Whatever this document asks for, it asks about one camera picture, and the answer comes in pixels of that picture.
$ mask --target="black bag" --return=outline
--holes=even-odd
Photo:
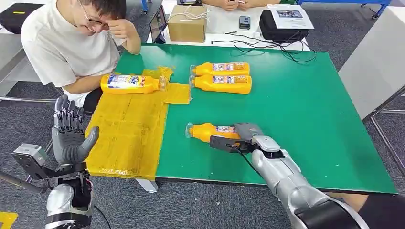
[[[9,32],[21,34],[21,27],[25,19],[41,6],[43,5],[15,3],[0,13],[0,24]]]
[[[262,12],[259,26],[264,39],[277,43],[293,43],[308,36],[308,29],[278,29],[270,10]]]

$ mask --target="white t-shirt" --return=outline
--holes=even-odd
[[[103,75],[113,71],[119,60],[117,45],[124,39],[114,39],[109,31],[93,36],[83,35],[66,21],[56,7],[57,0],[40,7],[25,20],[21,41],[41,82],[63,87],[76,81],[76,76]],[[89,94],[70,94],[76,106],[82,107]]]

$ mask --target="plastic bottle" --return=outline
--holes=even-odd
[[[250,75],[250,66],[246,62],[203,63],[191,67],[192,74],[200,75]]]
[[[101,89],[107,94],[136,94],[151,93],[153,91],[164,91],[166,88],[164,76],[155,79],[143,75],[120,75],[112,73],[101,78]]]
[[[188,123],[186,126],[186,138],[194,137],[203,142],[210,142],[210,138],[213,135],[230,139],[240,139],[233,126],[214,126],[211,123],[204,123],[202,125]]]
[[[250,75],[191,76],[190,86],[191,88],[198,87],[210,92],[249,94],[252,89],[252,77]]]

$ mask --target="floor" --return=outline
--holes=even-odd
[[[135,23],[145,41],[148,24],[160,5],[150,3],[150,12],[141,14],[139,0],[128,0],[128,19]],[[312,48],[328,51],[337,69],[372,27],[370,5],[304,4],[316,30],[308,37]],[[18,97],[56,98],[56,91],[40,83],[18,83],[9,94]],[[405,109],[405,98],[391,105]],[[0,102],[0,168],[25,178],[26,174],[11,158],[10,152],[21,143],[46,145],[51,137],[53,106]],[[405,162],[405,116],[382,114],[378,121]],[[371,122],[364,122],[375,147],[398,191],[405,195],[405,182]],[[50,158],[48,166],[55,167]],[[155,194],[145,192],[134,180],[92,177],[96,205],[114,229],[208,229],[249,228],[288,229],[289,220],[281,204],[267,188],[238,187],[199,183],[161,182]],[[18,212],[14,229],[43,228],[47,195],[36,195],[0,181],[0,211]],[[99,213],[93,215],[92,228],[106,229]]]

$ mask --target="yellow plastic sheet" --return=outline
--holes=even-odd
[[[168,78],[172,73],[164,67],[158,71]],[[157,74],[147,70],[142,75]],[[190,86],[178,83],[150,94],[103,94],[87,128],[100,127],[100,137],[87,159],[90,174],[154,180],[168,104],[189,102]]]
[[[17,213],[0,211],[0,229],[10,229],[17,217]]]

